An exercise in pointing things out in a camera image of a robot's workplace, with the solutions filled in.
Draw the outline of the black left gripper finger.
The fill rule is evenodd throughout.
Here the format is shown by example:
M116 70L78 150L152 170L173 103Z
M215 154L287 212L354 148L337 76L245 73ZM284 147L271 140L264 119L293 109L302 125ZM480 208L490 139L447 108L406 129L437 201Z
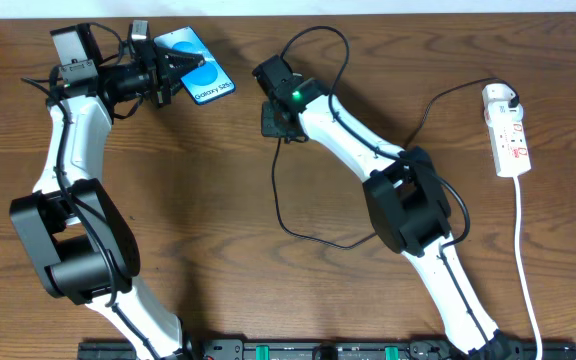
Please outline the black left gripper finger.
M171 82L165 90L165 99L171 100L183 88L184 85L181 81Z
M162 74L170 79L180 80L190 72L202 67L206 61L203 55L163 48Z

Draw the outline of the blue Galaxy smartphone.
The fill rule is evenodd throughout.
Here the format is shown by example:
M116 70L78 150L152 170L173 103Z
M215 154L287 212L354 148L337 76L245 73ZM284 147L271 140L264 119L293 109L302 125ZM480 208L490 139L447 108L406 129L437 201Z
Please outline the blue Galaxy smartphone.
M202 55L205 64L181 78L189 96L197 105L205 105L236 90L236 85L202 39L190 26L165 33L154 39L168 49Z

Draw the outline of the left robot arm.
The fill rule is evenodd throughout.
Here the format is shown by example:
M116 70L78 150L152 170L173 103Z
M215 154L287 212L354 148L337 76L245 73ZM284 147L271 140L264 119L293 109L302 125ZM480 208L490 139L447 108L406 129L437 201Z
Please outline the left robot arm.
M46 292L97 312L121 334L80 343L79 358L200 359L202 345L141 278L137 241L102 173L116 106L168 105L204 58L156 44L144 20L107 57L93 31L85 22L51 34L59 63L33 83L52 120L49 150L32 192L11 202L9 216Z

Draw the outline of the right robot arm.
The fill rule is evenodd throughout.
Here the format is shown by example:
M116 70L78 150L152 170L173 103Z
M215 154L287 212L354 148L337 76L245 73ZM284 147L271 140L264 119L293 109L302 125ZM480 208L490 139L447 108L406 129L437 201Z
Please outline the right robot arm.
M461 266L446 197L450 186L427 152L393 145L348 112L332 89L292 71L278 55L252 72L267 96L265 137L313 140L361 181L379 239L416 270L442 318L449 342L471 359L510 359L515 350L480 303Z

